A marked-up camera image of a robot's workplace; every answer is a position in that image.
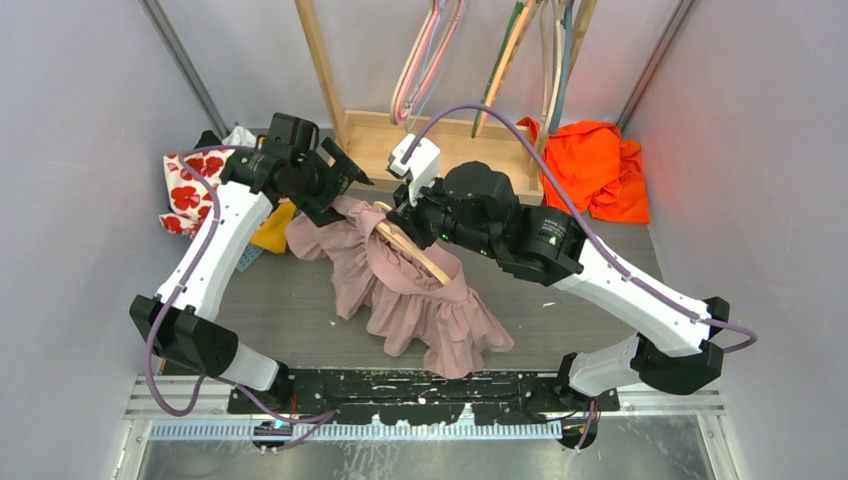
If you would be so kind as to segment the beige plastic hanger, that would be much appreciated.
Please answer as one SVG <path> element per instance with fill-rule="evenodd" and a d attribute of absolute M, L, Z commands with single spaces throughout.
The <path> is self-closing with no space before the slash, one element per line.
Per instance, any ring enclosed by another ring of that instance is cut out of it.
<path fill-rule="evenodd" d="M 445 285 L 453 278 L 433 262 L 423 250 L 414 242 L 409 240 L 405 234 L 391 224 L 388 219 L 382 220 L 375 225 L 377 233 L 395 249 L 405 253 L 411 260 L 426 270 L 441 285 Z"/>

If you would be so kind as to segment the pink pleated skirt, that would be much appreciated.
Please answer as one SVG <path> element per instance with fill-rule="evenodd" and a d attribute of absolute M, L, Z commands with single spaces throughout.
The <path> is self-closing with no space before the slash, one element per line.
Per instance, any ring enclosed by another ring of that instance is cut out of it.
<path fill-rule="evenodd" d="M 349 320 L 369 308 L 366 330 L 383 339 L 385 354 L 399 357 L 418 340 L 427 348 L 426 370 L 458 379 L 481 370 L 485 352 L 513 348 L 508 331 L 467 284 L 456 256 L 437 245 L 424 250 L 446 274 L 440 280 L 381 234 L 389 224 L 383 209 L 350 196 L 337 198 L 334 208 L 341 220 L 323 227 L 304 214 L 295 217 L 286 228 L 288 246 L 301 260 L 331 261 L 337 316 Z"/>

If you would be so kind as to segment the red poppy print garment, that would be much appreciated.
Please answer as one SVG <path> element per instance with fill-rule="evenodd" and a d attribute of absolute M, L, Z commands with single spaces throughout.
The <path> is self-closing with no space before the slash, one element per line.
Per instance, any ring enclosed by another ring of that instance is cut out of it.
<path fill-rule="evenodd" d="M 194 153 L 184 157 L 184 163 L 213 188 L 221 184 L 220 175 L 231 149 Z M 198 181 L 178 161 L 176 153 L 163 157 L 164 178 L 169 198 L 169 211 L 159 216 L 165 231 L 193 238 L 213 208 L 206 186 Z"/>

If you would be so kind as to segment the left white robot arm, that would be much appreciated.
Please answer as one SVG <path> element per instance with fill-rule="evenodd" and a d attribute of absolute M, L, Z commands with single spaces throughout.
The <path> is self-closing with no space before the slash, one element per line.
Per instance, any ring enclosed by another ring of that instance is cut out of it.
<path fill-rule="evenodd" d="M 211 210 L 182 260 L 151 297 L 137 296 L 130 317 L 159 357 L 199 374 L 252 389 L 255 403 L 269 413 L 285 409 L 292 397 L 286 366 L 242 343 L 218 324 L 226 287 L 244 250 L 280 199 L 314 224 L 340 220 L 335 199 L 366 173 L 331 138 L 320 138 L 311 121 L 273 115 L 257 145 L 216 146 L 224 156 L 220 185 L 201 190 Z"/>

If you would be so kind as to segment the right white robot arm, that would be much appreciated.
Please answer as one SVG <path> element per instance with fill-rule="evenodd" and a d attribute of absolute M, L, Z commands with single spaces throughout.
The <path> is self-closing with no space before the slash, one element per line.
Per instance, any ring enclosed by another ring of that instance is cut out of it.
<path fill-rule="evenodd" d="M 590 301 L 635 329 L 626 340 L 592 353 L 564 356 L 555 384 L 558 403 L 582 409 L 593 397 L 644 383 L 688 395 L 720 377 L 724 350 L 712 343 L 711 314 L 726 319 L 719 297 L 688 298 L 617 259 L 577 218 L 548 206 L 520 203 L 509 178 L 478 162 L 438 177 L 435 167 L 393 161 L 401 180 L 389 220 L 425 249 L 435 241 L 496 262 L 514 278 Z"/>

